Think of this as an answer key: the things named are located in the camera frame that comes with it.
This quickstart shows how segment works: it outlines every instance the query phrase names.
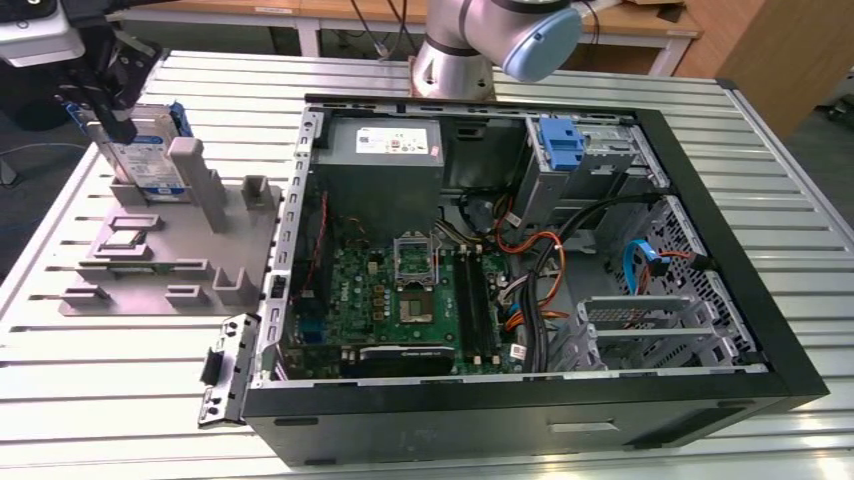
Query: motherboard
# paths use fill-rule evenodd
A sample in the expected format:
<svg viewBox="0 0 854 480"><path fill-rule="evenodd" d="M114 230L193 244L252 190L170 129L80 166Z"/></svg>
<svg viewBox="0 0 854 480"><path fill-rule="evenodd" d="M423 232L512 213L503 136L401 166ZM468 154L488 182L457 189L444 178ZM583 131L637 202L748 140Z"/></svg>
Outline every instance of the motherboard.
<svg viewBox="0 0 854 480"><path fill-rule="evenodd" d="M334 251L328 311L297 316L301 344L284 350L289 378L347 378L348 365L364 363L364 352L444 357L452 361L451 375L512 372L509 343L501 344L496 310L485 303L505 280L504 257L473 250L419 251L395 246L396 254L395 248ZM463 258L479 265L483 281L460 290L455 268ZM420 281L401 281L407 275ZM472 285L481 290L477 295L468 291ZM464 320L472 319L465 310L475 297L483 303L477 308L488 310L487 320L467 325ZM488 352L479 349L481 345Z"/></svg>

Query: table leg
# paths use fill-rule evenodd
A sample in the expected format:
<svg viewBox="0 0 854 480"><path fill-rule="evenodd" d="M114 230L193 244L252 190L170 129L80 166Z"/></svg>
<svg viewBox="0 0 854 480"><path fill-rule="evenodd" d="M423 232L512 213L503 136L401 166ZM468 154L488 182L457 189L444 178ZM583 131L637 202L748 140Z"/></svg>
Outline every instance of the table leg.
<svg viewBox="0 0 854 480"><path fill-rule="evenodd" d="M316 18L294 18L298 49L302 57L320 56L320 22Z"/></svg>
<svg viewBox="0 0 854 480"><path fill-rule="evenodd" d="M667 41L667 45L657 52L657 57L655 57L655 62L649 69L649 75L656 77L672 76L672 72L679 66L679 62L681 61L684 51L688 49L689 44L689 38L671 38Z"/></svg>

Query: wooden desk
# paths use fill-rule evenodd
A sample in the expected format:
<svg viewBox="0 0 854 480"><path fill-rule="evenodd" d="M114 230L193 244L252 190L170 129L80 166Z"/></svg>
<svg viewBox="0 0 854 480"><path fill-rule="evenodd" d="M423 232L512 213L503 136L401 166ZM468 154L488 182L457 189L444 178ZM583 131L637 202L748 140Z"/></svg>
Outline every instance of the wooden desk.
<svg viewBox="0 0 854 480"><path fill-rule="evenodd" d="M401 10L403 0L392 0ZM409 0L407 27L424 33L428 0ZM357 0L368 26L396 32L399 25L385 0ZM320 56L320 30L363 30L349 0L182 0L149 5L124 13L130 20L290 27L298 31L302 56ZM685 14L677 23L656 17L656 8L623 3L599 12L600 45L645 47L657 53L649 75L669 76L701 29ZM593 41L593 19L584 18L581 43Z"/></svg>

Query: metal table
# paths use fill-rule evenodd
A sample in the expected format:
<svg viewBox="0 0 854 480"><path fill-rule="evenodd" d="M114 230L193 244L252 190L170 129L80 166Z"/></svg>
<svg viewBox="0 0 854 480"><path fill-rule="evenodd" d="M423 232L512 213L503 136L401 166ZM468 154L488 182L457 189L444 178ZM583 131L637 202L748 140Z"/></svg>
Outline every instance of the metal table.
<svg viewBox="0 0 854 480"><path fill-rule="evenodd" d="M740 94L711 80L587 73L559 73L536 85L496 73L495 83L501 100L661 110L832 393L677 450L321 472L359 478L416 474L401 469L447 478L854 476L846 453L854 448L854 236ZM400 63L172 52L142 101L181 101L208 165L228 182L257 173L286 188L304 93L403 96L407 85ZM90 148L0 290L0 476L288 473L248 428L196 430L197 377L218 318L57 313L56 296L113 202L110 177Z"/></svg>

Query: green motherboard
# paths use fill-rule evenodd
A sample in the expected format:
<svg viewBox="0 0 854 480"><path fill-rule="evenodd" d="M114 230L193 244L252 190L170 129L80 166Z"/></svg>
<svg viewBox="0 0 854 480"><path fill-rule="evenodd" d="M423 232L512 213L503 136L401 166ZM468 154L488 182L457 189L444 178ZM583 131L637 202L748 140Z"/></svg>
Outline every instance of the green motherboard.
<svg viewBox="0 0 854 480"><path fill-rule="evenodd" d="M334 363L341 347L365 345L433 345L453 348L455 367L451 374L508 373L509 345L499 341L499 323L491 324L500 355L495 358L464 359L460 353L460 325L453 284L453 251L440 249L433 255L401 251L397 271L420 273L435 261L435 284L401 286L395 283L393 249L345 248L333 254L330 302L324 319L297 318L306 336L305 346L288 349L292 371L305 378L337 378ZM504 275L504 258L479 255L489 289Z"/></svg>

